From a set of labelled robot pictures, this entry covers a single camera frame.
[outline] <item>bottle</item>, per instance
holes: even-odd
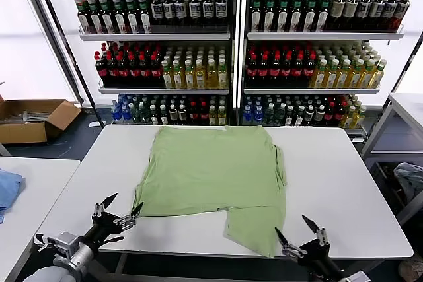
[[[280,0],[276,32],[286,31],[287,20],[288,20],[288,0]]]
[[[175,89],[182,89],[182,70],[180,69],[179,61],[173,61],[173,79],[174,79],[174,87]]]
[[[352,120],[354,119],[354,113],[356,111],[356,107],[350,106],[348,109],[348,113],[344,116],[344,119],[341,120],[339,126],[344,129],[348,129],[351,126]]]
[[[227,87],[227,72],[226,63],[224,59],[219,60],[219,89],[225,89]]]
[[[260,28],[260,16],[261,16],[261,8],[260,8],[261,0],[253,0],[252,3],[252,10],[251,10],[251,32],[258,32]]]
[[[410,7],[410,0],[397,0],[397,2],[397,8],[395,9],[394,15],[389,23],[390,31],[398,30],[399,26],[401,25],[401,21],[403,21],[405,13]]]
[[[185,61],[185,78],[186,78],[186,89],[196,89],[196,78],[194,76],[194,68],[190,60]]]
[[[331,125],[331,121],[332,121],[333,115],[334,115],[334,107],[335,107],[335,103],[330,102],[329,106],[326,109],[325,115],[323,116],[323,119],[325,121],[325,125]]]
[[[214,59],[209,59],[207,66],[207,88],[218,89],[219,77],[217,75]]]
[[[319,68],[315,70],[315,74],[313,75],[314,79],[310,81],[310,88],[320,89],[322,88],[323,78],[325,77],[327,60],[321,59],[319,62]]]
[[[209,123],[211,126],[216,125],[216,110],[214,105],[210,105],[209,107]]]
[[[322,87],[326,89],[334,88],[336,76],[338,75],[339,60],[333,59],[330,63],[329,70],[323,79]]]
[[[316,32],[322,32],[326,28],[326,22],[329,12],[329,3],[330,0],[322,0],[321,2],[319,14],[317,16]]]
[[[201,3],[199,0],[190,1],[190,18],[193,26],[198,26],[201,20]]]
[[[316,0],[308,0],[307,8],[303,13],[304,17],[304,27],[303,32],[310,32],[313,29],[314,21],[315,21],[315,14],[316,14]]]
[[[264,10],[264,32],[270,32],[273,29],[275,0],[266,0],[266,9]]]
[[[226,125],[226,110],[225,106],[219,106],[219,114],[217,115],[219,118],[219,125]]]
[[[287,107],[287,112],[286,112],[286,117],[285,117],[285,126],[289,127],[292,123],[292,110],[293,107],[291,105],[289,105]]]
[[[354,116],[354,119],[351,122],[350,127],[352,129],[359,129],[362,127],[366,110],[366,106],[360,106],[360,111]]]
[[[301,20],[301,2],[302,0],[294,0],[291,10],[291,22],[289,24],[290,32],[297,32],[299,30],[299,21]]]

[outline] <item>metal shelf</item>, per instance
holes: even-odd
[[[359,32],[249,32],[249,40],[399,40],[404,36],[403,25],[397,33]]]
[[[80,34],[82,41],[226,41],[230,33]]]
[[[374,95],[379,89],[311,89],[311,88],[244,88],[246,95],[273,95],[273,94],[297,94],[297,95],[347,95],[368,94]]]
[[[98,91],[102,94],[173,94],[173,95],[228,95],[229,89],[165,89],[165,88],[105,88],[101,83]]]

